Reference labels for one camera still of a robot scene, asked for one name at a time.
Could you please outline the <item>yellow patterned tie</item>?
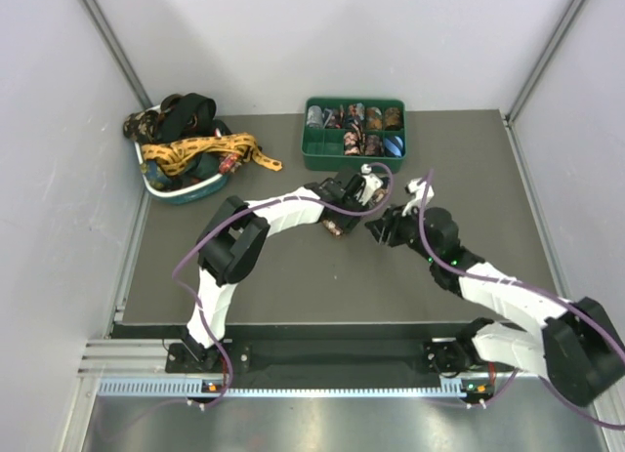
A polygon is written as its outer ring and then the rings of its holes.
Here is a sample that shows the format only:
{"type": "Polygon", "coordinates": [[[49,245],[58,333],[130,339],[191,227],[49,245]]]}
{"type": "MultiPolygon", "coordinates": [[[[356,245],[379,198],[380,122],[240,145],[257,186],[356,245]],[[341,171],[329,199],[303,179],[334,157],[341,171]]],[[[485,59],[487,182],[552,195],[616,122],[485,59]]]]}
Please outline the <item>yellow patterned tie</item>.
{"type": "Polygon", "coordinates": [[[145,160],[155,161],[169,177],[180,175],[195,156],[204,152],[236,154],[243,163],[254,161],[272,171],[283,168],[282,162],[265,155],[256,138],[248,133],[223,137],[193,137],[169,144],[143,144],[140,151],[145,160]]]}

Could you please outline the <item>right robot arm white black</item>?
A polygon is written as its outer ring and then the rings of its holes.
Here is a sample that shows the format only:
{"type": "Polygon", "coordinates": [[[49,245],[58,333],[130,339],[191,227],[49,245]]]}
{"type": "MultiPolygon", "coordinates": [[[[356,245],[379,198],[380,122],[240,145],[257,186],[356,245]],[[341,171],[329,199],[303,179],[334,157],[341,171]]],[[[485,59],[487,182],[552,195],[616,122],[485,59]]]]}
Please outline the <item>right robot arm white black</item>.
{"type": "Polygon", "coordinates": [[[447,210],[392,207],[366,227],[377,242],[405,245],[427,260],[441,289],[507,319],[478,319],[457,334],[461,366],[507,364],[542,378],[579,407],[623,379],[624,344],[600,303],[547,297],[504,274],[461,243],[447,210]]]}

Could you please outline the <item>pink floral rolled tie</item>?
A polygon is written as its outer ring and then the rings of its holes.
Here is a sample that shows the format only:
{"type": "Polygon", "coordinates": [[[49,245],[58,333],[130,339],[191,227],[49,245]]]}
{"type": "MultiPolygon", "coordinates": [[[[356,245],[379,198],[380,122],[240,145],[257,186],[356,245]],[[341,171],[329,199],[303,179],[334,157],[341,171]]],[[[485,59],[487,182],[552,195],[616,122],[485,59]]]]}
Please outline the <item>pink floral rolled tie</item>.
{"type": "Polygon", "coordinates": [[[343,146],[346,156],[362,155],[362,134],[356,130],[347,130],[343,136],[343,146]]]}

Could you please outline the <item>red patterned tie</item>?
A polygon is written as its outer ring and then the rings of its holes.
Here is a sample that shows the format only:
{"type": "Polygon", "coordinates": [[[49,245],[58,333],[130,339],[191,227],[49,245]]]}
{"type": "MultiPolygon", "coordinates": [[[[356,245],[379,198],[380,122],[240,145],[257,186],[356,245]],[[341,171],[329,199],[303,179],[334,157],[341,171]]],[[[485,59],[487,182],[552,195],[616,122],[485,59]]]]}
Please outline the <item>red patterned tie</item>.
{"type": "Polygon", "coordinates": [[[219,165],[219,173],[221,175],[233,174],[241,165],[241,156],[238,153],[231,152],[224,154],[219,165]]]}

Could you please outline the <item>green compartment tray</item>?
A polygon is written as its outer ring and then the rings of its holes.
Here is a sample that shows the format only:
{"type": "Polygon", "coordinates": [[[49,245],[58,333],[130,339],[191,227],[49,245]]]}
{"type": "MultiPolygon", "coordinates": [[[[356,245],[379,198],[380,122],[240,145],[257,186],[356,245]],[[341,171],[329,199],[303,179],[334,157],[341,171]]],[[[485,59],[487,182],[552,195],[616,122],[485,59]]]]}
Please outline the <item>green compartment tray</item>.
{"type": "Polygon", "coordinates": [[[338,171],[380,162],[396,173],[408,152],[406,128],[399,99],[311,97],[301,141],[304,164],[338,171]]]}

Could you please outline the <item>left aluminium frame post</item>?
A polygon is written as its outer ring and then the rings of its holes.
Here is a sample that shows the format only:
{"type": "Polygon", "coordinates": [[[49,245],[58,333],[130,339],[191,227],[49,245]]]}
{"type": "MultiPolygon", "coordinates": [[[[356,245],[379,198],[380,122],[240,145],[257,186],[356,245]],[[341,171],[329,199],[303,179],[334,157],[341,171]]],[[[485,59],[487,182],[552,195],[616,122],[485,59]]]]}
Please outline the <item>left aluminium frame post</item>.
{"type": "Polygon", "coordinates": [[[93,26],[101,36],[114,62],[123,74],[126,83],[143,108],[153,106],[144,83],[140,79],[130,58],[119,41],[98,0],[79,0],[93,26]]]}

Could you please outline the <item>aluminium frame post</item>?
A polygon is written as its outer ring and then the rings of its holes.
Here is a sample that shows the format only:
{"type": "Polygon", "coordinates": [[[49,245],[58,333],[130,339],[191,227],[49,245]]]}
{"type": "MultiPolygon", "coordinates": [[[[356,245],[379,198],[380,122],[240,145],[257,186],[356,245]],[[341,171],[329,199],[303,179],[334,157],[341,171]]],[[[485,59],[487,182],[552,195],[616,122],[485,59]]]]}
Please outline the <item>aluminium frame post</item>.
{"type": "Polygon", "coordinates": [[[554,61],[556,54],[576,20],[590,0],[568,0],[562,14],[552,30],[536,62],[523,81],[521,88],[512,102],[511,107],[503,115],[507,125],[512,125],[520,117],[523,109],[538,87],[541,79],[554,61]]]}
{"type": "Polygon", "coordinates": [[[79,0],[93,26],[101,36],[114,62],[123,74],[126,83],[143,108],[153,106],[144,83],[140,79],[130,58],[119,41],[98,0],[79,0]]]}

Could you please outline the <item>aluminium front rail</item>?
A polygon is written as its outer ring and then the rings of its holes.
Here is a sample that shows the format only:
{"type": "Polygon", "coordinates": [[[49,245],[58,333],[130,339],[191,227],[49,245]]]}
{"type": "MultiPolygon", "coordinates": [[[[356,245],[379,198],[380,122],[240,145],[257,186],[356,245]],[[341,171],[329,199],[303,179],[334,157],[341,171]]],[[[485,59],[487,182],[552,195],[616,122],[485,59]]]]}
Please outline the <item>aluminium front rail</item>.
{"type": "Polygon", "coordinates": [[[165,374],[168,361],[176,359],[159,340],[90,340],[78,366],[85,377],[152,377],[165,374]]]}

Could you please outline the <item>dark brown rolled tie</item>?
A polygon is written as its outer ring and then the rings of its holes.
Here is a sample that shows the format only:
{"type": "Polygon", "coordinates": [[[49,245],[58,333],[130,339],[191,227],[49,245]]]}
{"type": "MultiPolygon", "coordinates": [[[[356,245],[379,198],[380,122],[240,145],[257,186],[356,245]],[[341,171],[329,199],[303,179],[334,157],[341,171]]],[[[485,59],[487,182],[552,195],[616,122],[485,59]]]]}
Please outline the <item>dark brown rolled tie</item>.
{"type": "Polygon", "coordinates": [[[403,128],[402,110],[399,107],[391,106],[384,111],[384,130],[399,131],[403,128]]]}

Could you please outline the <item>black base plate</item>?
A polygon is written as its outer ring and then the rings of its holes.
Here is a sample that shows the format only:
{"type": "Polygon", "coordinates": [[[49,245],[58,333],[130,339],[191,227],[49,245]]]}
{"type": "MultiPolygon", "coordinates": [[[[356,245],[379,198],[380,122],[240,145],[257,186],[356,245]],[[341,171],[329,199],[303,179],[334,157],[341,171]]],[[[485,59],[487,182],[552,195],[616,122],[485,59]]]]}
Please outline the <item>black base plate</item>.
{"type": "Polygon", "coordinates": [[[463,323],[231,324],[224,353],[204,372],[181,340],[169,347],[169,374],[233,373],[236,388],[432,387],[439,375],[484,371],[463,323]]]}

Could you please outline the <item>brown floral tie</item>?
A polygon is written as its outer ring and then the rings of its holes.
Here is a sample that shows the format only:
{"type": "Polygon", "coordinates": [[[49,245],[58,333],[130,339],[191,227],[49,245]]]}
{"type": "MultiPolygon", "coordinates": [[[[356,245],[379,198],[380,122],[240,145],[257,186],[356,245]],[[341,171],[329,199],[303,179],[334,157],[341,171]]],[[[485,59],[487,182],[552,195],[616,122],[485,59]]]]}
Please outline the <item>brown floral tie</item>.
{"type": "MultiPolygon", "coordinates": [[[[362,203],[361,197],[364,192],[361,191],[356,196],[344,198],[337,206],[353,212],[370,212],[386,198],[387,194],[388,191],[385,188],[379,188],[372,193],[365,203],[362,203]]],[[[348,216],[325,209],[320,222],[333,236],[341,237],[351,233],[360,221],[361,217],[348,216]]]]}

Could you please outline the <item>brown pink rolled tie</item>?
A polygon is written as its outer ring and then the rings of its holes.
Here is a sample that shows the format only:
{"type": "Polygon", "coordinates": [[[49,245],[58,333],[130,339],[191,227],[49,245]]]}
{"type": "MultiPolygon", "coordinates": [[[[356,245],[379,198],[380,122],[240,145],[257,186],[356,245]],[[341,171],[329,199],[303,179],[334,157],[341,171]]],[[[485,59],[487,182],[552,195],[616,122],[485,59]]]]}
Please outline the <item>brown pink rolled tie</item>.
{"type": "Polygon", "coordinates": [[[364,139],[364,155],[381,157],[383,155],[383,142],[380,136],[368,134],[364,139]]]}

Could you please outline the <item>blue striped rolled tie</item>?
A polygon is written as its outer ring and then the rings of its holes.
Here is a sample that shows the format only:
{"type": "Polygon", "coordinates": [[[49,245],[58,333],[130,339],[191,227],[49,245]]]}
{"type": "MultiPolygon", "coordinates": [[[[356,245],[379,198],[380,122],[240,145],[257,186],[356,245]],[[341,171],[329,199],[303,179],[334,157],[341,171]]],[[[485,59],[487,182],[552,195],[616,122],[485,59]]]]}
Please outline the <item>blue striped rolled tie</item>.
{"type": "Polygon", "coordinates": [[[386,157],[400,158],[405,152],[404,138],[399,135],[389,135],[383,138],[383,147],[386,157]]]}

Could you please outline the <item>black tie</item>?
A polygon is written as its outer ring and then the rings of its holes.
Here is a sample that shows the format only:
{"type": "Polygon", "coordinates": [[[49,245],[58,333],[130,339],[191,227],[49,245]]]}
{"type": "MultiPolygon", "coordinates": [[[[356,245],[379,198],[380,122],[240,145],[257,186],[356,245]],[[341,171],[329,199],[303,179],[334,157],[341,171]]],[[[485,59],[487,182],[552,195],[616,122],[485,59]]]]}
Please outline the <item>black tie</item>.
{"type": "Polygon", "coordinates": [[[155,139],[158,144],[195,137],[214,137],[216,131],[222,136],[231,135],[229,126],[216,118],[216,102],[205,96],[189,93],[171,95],[160,105],[155,139]]]}

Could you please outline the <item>dark red rolled tie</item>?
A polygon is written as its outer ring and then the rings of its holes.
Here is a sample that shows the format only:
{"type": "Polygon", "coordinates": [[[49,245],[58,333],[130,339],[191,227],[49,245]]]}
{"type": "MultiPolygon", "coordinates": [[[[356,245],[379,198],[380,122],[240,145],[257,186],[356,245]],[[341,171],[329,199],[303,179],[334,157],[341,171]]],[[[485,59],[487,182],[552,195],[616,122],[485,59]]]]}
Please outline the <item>dark red rolled tie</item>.
{"type": "Polygon", "coordinates": [[[326,107],[322,112],[324,129],[342,129],[345,110],[342,105],[338,107],[326,107]]]}

